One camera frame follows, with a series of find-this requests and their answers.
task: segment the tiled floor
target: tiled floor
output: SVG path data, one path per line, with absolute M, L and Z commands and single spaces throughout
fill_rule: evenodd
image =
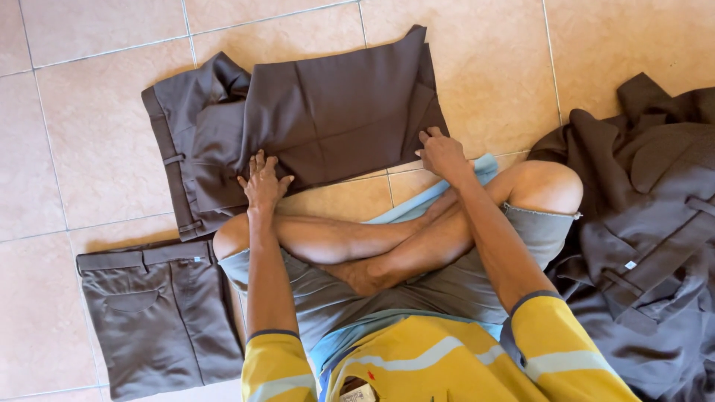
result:
M 575 107 L 616 113 L 614 89 L 640 71 L 672 94 L 715 85 L 712 0 L 336 1 L 0 0 L 0 400 L 109 401 L 73 259 L 177 236 L 139 92 L 219 50 L 250 69 L 426 25 L 451 132 L 503 167 Z M 366 220 L 434 181 L 412 163 L 280 209 Z

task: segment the gray shorts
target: gray shorts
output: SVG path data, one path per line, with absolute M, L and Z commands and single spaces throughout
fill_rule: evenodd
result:
M 543 270 L 563 247 L 576 215 L 523 210 L 508 204 L 504 215 Z M 326 334 L 390 308 L 427 310 L 501 324 L 508 317 L 492 289 L 476 248 L 440 270 L 376 295 L 361 297 L 343 281 L 281 250 L 295 298 L 300 339 L 306 351 Z M 234 287 L 247 292 L 249 250 L 219 261 Z

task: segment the clothing tag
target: clothing tag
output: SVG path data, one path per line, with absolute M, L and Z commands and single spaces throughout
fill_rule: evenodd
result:
M 340 396 L 340 402 L 375 402 L 375 393 L 370 384 L 365 384 Z

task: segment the knee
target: knee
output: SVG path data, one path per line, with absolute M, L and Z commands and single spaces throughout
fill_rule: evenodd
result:
M 226 221 L 214 236 L 214 254 L 222 260 L 248 248 L 248 215 L 236 215 Z
M 571 168 L 555 162 L 530 160 L 519 165 L 508 202 L 514 207 L 570 215 L 583 197 L 583 184 Z

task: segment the crossed legs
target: crossed legs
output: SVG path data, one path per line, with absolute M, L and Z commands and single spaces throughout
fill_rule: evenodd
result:
M 552 162 L 528 161 L 500 173 L 485 189 L 501 205 L 570 215 L 583 192 L 578 175 Z M 415 275 L 442 268 L 474 245 L 454 192 L 448 190 L 422 216 L 388 225 L 319 217 L 277 216 L 278 241 L 291 255 L 372 295 Z M 248 248 L 248 219 L 229 220 L 214 237 L 219 259 Z

